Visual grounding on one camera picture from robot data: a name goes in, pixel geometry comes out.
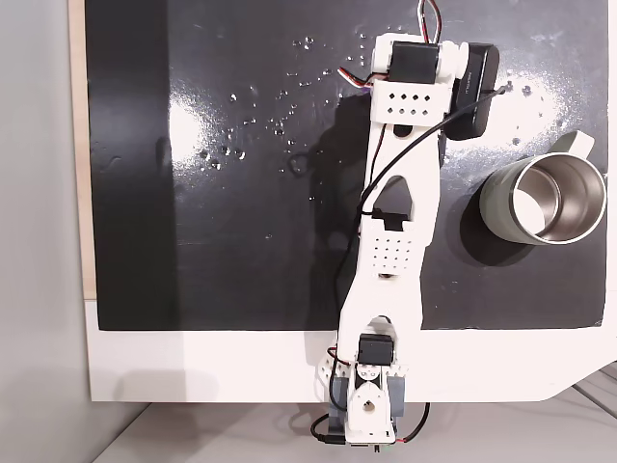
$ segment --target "black cable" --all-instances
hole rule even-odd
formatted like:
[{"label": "black cable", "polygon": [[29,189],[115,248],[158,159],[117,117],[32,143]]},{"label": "black cable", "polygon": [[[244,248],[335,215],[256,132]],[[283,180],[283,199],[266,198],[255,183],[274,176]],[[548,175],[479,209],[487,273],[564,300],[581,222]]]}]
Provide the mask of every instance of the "black cable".
[{"label": "black cable", "polygon": [[324,422],[325,420],[328,419],[328,414],[319,417],[317,420],[315,420],[313,422],[313,424],[310,426],[310,434],[312,434],[312,437],[314,437],[315,439],[317,439],[318,441],[324,442],[326,440],[326,435],[325,434],[320,434],[317,432],[317,426],[321,423]]},{"label": "black cable", "polygon": [[369,185],[364,189],[364,191],[362,192],[361,198],[360,198],[360,203],[358,204],[358,209],[360,210],[360,213],[362,213],[362,206],[364,205],[364,203],[366,203],[366,200],[368,199],[368,196],[373,192],[373,190],[375,189],[377,184],[380,182],[380,180],[388,173],[388,171],[392,167],[394,167],[394,165],[398,161],[401,160],[401,158],[405,154],[407,154],[409,151],[414,149],[417,145],[422,143],[424,140],[426,140],[428,137],[433,135],[435,132],[438,132],[439,130],[444,128],[446,125],[448,125],[452,121],[454,121],[454,120],[460,118],[461,116],[463,116],[464,114],[466,114],[469,110],[474,109],[476,106],[482,104],[483,102],[485,102],[485,101],[487,101],[487,100],[489,100],[491,98],[496,97],[497,95],[503,95],[505,93],[505,91],[506,91],[505,86],[501,86],[497,90],[482,96],[477,101],[475,101],[473,103],[470,103],[470,104],[468,104],[466,106],[463,106],[461,109],[455,111],[454,113],[450,114],[446,118],[443,118],[443,120],[440,123],[438,123],[436,125],[433,125],[426,132],[424,132],[422,135],[420,135],[415,140],[413,140],[404,150],[399,152],[396,155],[396,157],[394,157],[394,159],[392,159],[390,161],[390,163],[384,168],[384,170],[382,172],[380,172],[379,175],[376,176],[375,179],[371,183],[369,183]]},{"label": "black cable", "polygon": [[[447,124],[451,123],[452,121],[460,118],[461,116],[463,116],[464,114],[466,114],[468,111],[472,110],[473,108],[475,108],[476,106],[482,104],[485,101],[490,100],[491,98],[494,98],[497,95],[502,95],[504,94],[506,91],[506,88],[504,86],[499,87],[497,90],[482,96],[481,98],[479,98],[477,101],[475,101],[474,103],[470,103],[466,106],[463,106],[461,109],[455,111],[454,113],[450,114],[449,116],[443,118],[443,120],[440,123],[437,123],[436,125],[433,125],[431,128],[429,128],[426,132],[424,132],[422,135],[420,135],[419,137],[417,137],[415,140],[413,140],[406,148],[404,148],[401,152],[399,152],[396,157],[394,157],[390,163],[384,168],[384,170],[382,170],[378,176],[375,177],[374,180],[370,181],[368,186],[364,189],[364,191],[361,194],[361,198],[360,198],[360,202],[358,204],[358,207],[356,208],[356,216],[354,217],[354,222],[352,224],[352,229],[349,233],[349,239],[347,241],[347,248],[345,249],[345,252],[343,254],[342,259],[340,260],[340,264],[338,265],[338,268],[336,269],[335,272],[335,277],[334,277],[334,290],[335,290],[335,306],[336,306],[336,312],[340,313],[340,301],[338,300],[338,287],[337,287],[337,282],[338,282],[338,277],[340,276],[340,273],[342,272],[342,269],[345,265],[345,262],[347,260],[347,258],[349,257],[349,255],[351,254],[351,250],[353,248],[353,243],[354,243],[354,237],[356,236],[356,234],[358,233],[358,228],[360,227],[360,222],[362,219],[362,207],[364,206],[364,203],[366,203],[366,200],[368,199],[368,197],[370,196],[370,194],[373,192],[373,190],[376,188],[377,184],[381,181],[382,178],[384,178],[384,176],[386,175],[386,173],[392,168],[394,167],[394,165],[396,165],[396,163],[398,161],[400,161],[402,159],[402,157],[407,154],[409,151],[411,151],[413,148],[415,148],[417,145],[419,145],[420,143],[422,143],[424,140],[426,140],[428,137],[430,137],[431,135],[433,135],[435,132],[441,130],[444,126],[446,126]],[[333,360],[333,366],[332,366],[332,373],[330,375],[330,385],[329,385],[329,389],[330,389],[330,402],[333,404],[333,406],[341,411],[341,412],[346,412],[347,408],[346,407],[341,407],[335,400],[334,397],[334,392],[333,392],[333,388],[334,388],[334,383],[335,383],[335,373],[336,373],[336,364],[338,363],[338,357],[336,355],[334,355],[334,360]],[[428,419],[428,414],[431,408],[431,404],[430,403],[426,403],[426,407],[424,409],[424,415],[422,416],[422,419],[420,420],[420,423],[418,424],[418,426],[416,427],[416,429],[414,429],[414,432],[412,432],[409,436],[407,436],[405,439],[403,439],[401,442],[410,442],[412,439],[415,438],[415,436],[420,432],[420,430],[422,429],[422,427],[424,427],[424,424],[426,423],[426,420]]]},{"label": "black cable", "polygon": [[428,414],[430,411],[431,411],[431,403],[426,402],[426,405],[424,405],[424,414],[422,415],[420,422],[417,424],[416,429],[414,429],[409,436],[404,437],[403,439],[397,439],[396,442],[402,442],[403,444],[407,444],[408,442],[413,441],[413,439],[420,433],[420,431],[426,424],[426,421],[428,420]]},{"label": "black cable", "polygon": [[332,372],[330,373],[330,384],[328,386],[329,393],[330,393],[330,402],[333,404],[335,409],[338,410],[339,412],[346,412],[347,407],[343,407],[342,405],[339,405],[335,399],[334,388],[335,388],[335,376],[336,376],[336,364],[337,363],[338,363],[338,357],[335,355],[335,359],[332,362]]},{"label": "black cable", "polygon": [[375,154],[373,155],[373,161],[370,163],[370,176],[368,176],[368,183],[373,181],[373,173],[375,172],[375,161],[377,161],[377,154],[379,154],[379,150],[382,147],[382,143],[384,143],[384,135],[386,135],[386,125],[382,127],[382,133],[379,136],[379,142],[377,142],[377,149],[375,150]]},{"label": "black cable", "polygon": [[495,90],[494,92],[491,92],[483,97],[481,97],[480,99],[478,99],[477,101],[475,101],[474,103],[470,103],[467,106],[463,106],[461,109],[459,109],[458,111],[455,111],[454,113],[450,114],[449,116],[447,116],[446,118],[444,118],[440,123],[438,123],[437,125],[434,125],[433,127],[429,128],[426,132],[424,132],[422,135],[420,135],[419,137],[417,137],[415,140],[413,140],[404,150],[402,150],[400,153],[398,153],[396,155],[396,157],[394,157],[394,159],[392,159],[390,161],[390,163],[384,168],[384,170],[382,172],[379,173],[379,175],[372,180],[368,186],[364,189],[364,191],[362,192],[361,195],[361,199],[360,199],[360,203],[358,204],[358,207],[356,209],[356,215],[354,217],[354,221],[352,224],[352,228],[349,232],[349,236],[348,236],[348,240],[347,240],[347,248],[345,249],[345,252],[343,253],[343,257],[340,260],[340,264],[338,265],[338,267],[336,268],[335,271],[335,277],[334,277],[334,293],[335,293],[335,307],[336,307],[336,313],[340,313],[341,310],[341,306],[340,306],[340,301],[338,299],[338,287],[337,287],[337,282],[338,282],[338,278],[340,277],[340,273],[343,270],[343,267],[345,266],[345,262],[347,261],[347,258],[349,258],[349,255],[351,254],[351,250],[353,248],[353,244],[354,244],[354,237],[356,236],[356,234],[358,233],[358,228],[360,227],[360,222],[362,219],[362,214],[364,213],[362,211],[362,207],[364,206],[364,203],[366,202],[366,200],[368,199],[368,196],[372,193],[372,191],[375,189],[375,187],[377,186],[377,184],[379,183],[379,181],[386,175],[386,173],[398,162],[401,160],[401,158],[407,154],[409,151],[411,151],[413,148],[415,148],[417,145],[419,145],[421,142],[423,142],[424,140],[426,140],[428,137],[430,137],[431,135],[433,135],[435,132],[441,130],[444,126],[446,126],[447,124],[451,123],[452,121],[460,118],[461,116],[463,116],[464,114],[466,114],[469,110],[475,108],[476,106],[482,104],[483,102],[494,98],[497,95],[502,95],[504,94],[506,91],[506,88],[504,86],[499,87],[497,90]]},{"label": "black cable", "polygon": [[582,389],[578,384],[573,384],[572,385],[572,389],[577,391],[579,394],[581,394],[583,397],[585,397],[590,402],[595,403],[598,407],[602,408],[602,410],[605,411],[608,415],[610,415],[612,418],[617,420],[617,412],[615,412],[614,410],[611,410],[610,408],[608,408],[606,405],[604,405],[602,402],[600,402],[593,395],[589,394],[587,391]]}]

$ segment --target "floor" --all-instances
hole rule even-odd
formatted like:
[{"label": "floor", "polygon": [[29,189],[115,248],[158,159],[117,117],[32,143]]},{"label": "floor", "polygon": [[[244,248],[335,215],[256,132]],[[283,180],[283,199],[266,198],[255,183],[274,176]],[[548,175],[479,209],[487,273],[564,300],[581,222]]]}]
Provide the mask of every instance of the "floor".
[{"label": "floor", "polygon": [[[617,378],[617,368],[604,369]],[[600,372],[579,383],[617,409],[617,380]],[[413,429],[421,404],[409,404],[401,429]],[[152,404],[95,463],[214,461],[374,461],[560,463],[615,461],[617,421],[573,389],[544,402],[439,403],[412,443],[372,449],[326,446],[309,434],[323,406],[302,404]]]}]

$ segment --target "gray wall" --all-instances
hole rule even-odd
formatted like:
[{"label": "gray wall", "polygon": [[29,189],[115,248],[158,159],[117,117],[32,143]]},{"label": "gray wall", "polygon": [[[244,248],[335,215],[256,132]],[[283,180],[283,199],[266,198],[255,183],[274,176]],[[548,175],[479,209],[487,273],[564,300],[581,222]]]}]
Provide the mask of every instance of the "gray wall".
[{"label": "gray wall", "polygon": [[67,0],[0,0],[0,462],[90,462],[144,405],[89,400]]}]

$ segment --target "wooden edge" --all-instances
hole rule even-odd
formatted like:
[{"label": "wooden edge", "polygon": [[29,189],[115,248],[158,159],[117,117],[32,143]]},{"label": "wooden edge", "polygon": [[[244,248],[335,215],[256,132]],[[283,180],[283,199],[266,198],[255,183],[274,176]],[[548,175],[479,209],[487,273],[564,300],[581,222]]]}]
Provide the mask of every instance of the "wooden edge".
[{"label": "wooden edge", "polygon": [[85,0],[68,0],[68,36],[70,40],[70,81],[75,144],[75,176],[79,211],[81,271],[85,300],[96,299],[94,268],[94,227],[90,170],[90,126],[88,75],[86,66]]}]

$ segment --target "mug handle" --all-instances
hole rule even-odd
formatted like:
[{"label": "mug handle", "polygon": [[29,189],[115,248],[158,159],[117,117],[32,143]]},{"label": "mug handle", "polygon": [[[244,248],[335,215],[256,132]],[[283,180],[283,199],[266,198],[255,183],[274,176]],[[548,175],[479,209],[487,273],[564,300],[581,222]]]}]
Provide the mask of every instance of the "mug handle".
[{"label": "mug handle", "polygon": [[596,143],[596,140],[593,137],[576,130],[562,135],[550,147],[549,152],[567,152],[573,156],[587,159],[591,149],[594,148],[594,143]]}]

